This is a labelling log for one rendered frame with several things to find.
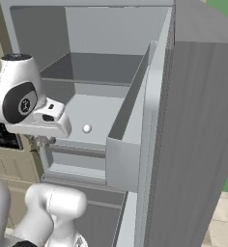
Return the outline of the grey fridge door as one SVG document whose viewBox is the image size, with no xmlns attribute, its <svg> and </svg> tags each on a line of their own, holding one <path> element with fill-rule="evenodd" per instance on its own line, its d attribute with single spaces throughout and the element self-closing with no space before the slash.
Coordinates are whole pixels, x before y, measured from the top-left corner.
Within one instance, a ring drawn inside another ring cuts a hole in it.
<svg viewBox="0 0 228 247">
<path fill-rule="evenodd" d="M 201 247 L 228 177 L 228 17 L 201 0 L 157 7 L 162 29 L 144 95 L 138 188 L 115 247 Z"/>
</svg>

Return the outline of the black appliance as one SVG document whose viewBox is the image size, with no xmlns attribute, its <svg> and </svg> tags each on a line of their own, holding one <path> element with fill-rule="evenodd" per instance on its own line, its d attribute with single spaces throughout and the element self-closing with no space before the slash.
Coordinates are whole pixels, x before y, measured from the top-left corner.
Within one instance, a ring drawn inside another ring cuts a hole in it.
<svg viewBox="0 0 228 247">
<path fill-rule="evenodd" d="M 19 135 L 10 133 L 3 123 L 0 123 L 0 148 L 23 150 Z"/>
</svg>

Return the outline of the beige cupboards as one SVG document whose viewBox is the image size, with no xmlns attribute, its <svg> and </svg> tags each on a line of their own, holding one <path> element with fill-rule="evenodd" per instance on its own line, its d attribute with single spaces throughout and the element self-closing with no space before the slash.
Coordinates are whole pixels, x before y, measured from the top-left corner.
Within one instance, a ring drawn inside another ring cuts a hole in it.
<svg viewBox="0 0 228 247">
<path fill-rule="evenodd" d="M 0 58 L 12 53 L 12 47 L 0 6 Z M 25 192 L 43 174 L 37 148 L 24 136 L 19 135 L 23 150 L 0 148 L 0 179 L 11 192 L 11 209 L 7 227 L 13 229 L 26 212 Z"/>
</svg>

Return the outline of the grey fridge shelf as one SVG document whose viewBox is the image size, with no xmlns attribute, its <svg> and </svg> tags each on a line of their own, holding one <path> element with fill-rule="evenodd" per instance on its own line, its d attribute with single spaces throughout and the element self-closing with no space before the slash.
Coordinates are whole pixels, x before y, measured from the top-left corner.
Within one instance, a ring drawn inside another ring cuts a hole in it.
<svg viewBox="0 0 228 247">
<path fill-rule="evenodd" d="M 85 83 L 126 85 L 142 55 L 69 53 L 41 72 L 42 78 Z"/>
</svg>

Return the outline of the grey fridge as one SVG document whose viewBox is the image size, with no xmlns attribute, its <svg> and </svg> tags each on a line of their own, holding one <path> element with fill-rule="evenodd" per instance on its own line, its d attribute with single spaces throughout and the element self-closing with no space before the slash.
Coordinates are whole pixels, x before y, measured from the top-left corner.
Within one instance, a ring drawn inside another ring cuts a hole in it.
<svg viewBox="0 0 228 247">
<path fill-rule="evenodd" d="M 162 29 L 157 7 L 114 6 L 113 0 L 0 0 L 12 49 L 34 56 L 40 71 L 69 53 L 144 56 Z M 43 80 L 45 94 L 65 104 L 72 132 L 46 147 L 104 152 L 129 84 Z M 82 131 L 90 124 L 92 131 Z M 89 247 L 115 247 L 126 205 L 123 191 L 105 184 L 56 177 L 42 181 L 84 192 L 86 213 L 74 224 Z"/>
</svg>

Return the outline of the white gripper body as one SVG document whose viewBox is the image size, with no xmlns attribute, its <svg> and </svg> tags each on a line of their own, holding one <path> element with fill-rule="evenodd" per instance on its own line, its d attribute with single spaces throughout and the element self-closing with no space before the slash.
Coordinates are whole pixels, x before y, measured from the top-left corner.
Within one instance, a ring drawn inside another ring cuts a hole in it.
<svg viewBox="0 0 228 247">
<path fill-rule="evenodd" d="M 71 122 L 66 114 L 63 114 L 62 117 L 54 123 L 40 122 L 6 124 L 6 128 L 11 133 L 33 136 L 67 138 L 71 134 Z"/>
</svg>

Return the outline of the grey door shelf bin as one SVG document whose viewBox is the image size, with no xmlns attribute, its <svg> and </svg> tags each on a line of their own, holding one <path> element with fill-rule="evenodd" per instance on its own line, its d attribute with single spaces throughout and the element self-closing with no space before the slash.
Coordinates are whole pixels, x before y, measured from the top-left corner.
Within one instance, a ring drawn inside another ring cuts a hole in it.
<svg viewBox="0 0 228 247">
<path fill-rule="evenodd" d="M 156 48 L 157 41 L 151 41 L 106 139 L 106 183 L 123 191 L 138 187 L 145 86 Z"/>
</svg>

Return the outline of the grey fridge drawer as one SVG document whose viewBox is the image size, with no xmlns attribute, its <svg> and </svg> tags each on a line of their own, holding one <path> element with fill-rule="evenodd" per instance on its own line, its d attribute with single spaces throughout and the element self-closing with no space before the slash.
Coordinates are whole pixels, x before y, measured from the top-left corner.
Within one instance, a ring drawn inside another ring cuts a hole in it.
<svg viewBox="0 0 228 247">
<path fill-rule="evenodd" d="M 56 177 L 105 184 L 105 153 L 77 151 L 70 147 L 40 148 L 44 172 Z"/>
</svg>

